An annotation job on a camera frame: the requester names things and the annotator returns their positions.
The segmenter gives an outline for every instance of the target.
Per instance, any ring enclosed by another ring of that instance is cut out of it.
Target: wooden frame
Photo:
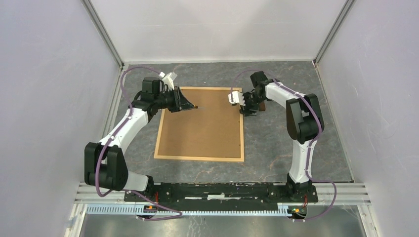
[[[182,90],[230,90],[229,87],[193,87],[193,86],[182,86]],[[234,87],[233,90],[242,91],[241,88]],[[240,158],[218,158],[218,157],[184,157],[184,156],[162,156],[158,155],[161,130],[163,127],[163,121],[165,118],[166,110],[162,110],[162,117],[160,118],[159,131],[157,135],[156,147],[154,150],[154,158],[156,159],[176,159],[176,160],[200,160],[200,161],[225,161],[225,162],[244,162],[245,161],[245,145],[244,145],[244,124],[243,124],[243,115],[239,115],[240,121]]]

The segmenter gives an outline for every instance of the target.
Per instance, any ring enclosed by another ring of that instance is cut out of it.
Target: gray floor
[[[309,207],[308,217],[324,211],[324,207]],[[146,223],[128,215],[87,215],[80,236],[364,237],[366,235],[356,206],[334,206],[326,216],[306,223],[292,223],[287,217],[269,216],[184,216],[175,220]]]
[[[351,176],[342,146],[332,120],[321,84],[311,62],[239,62],[148,65],[165,73],[175,69],[179,86],[230,87],[236,75],[246,69],[272,72],[285,85],[302,93],[315,93],[320,100],[325,131],[318,141],[312,162],[312,175],[317,179],[350,181]],[[252,89],[250,74],[239,78],[237,87]],[[132,99],[141,90],[146,70],[133,70],[125,81]],[[118,122],[128,107],[121,99]],[[245,162],[202,162],[154,159],[160,112],[134,138],[125,158],[130,171],[147,174],[156,182],[283,182],[291,167],[293,144],[286,129],[285,109],[274,102],[266,103],[266,111],[246,117]]]

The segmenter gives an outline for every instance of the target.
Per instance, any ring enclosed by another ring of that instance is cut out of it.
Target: wooden board
[[[181,87],[198,109],[163,110],[154,158],[244,161],[243,115],[228,102],[228,87]]]

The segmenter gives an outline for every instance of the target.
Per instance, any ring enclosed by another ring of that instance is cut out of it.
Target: small brown object
[[[180,89],[198,109],[177,113],[163,110],[154,158],[243,162],[243,115],[239,106],[228,101],[230,88]]]
[[[266,107],[265,107],[265,101],[262,101],[259,103],[259,111],[265,111]]]

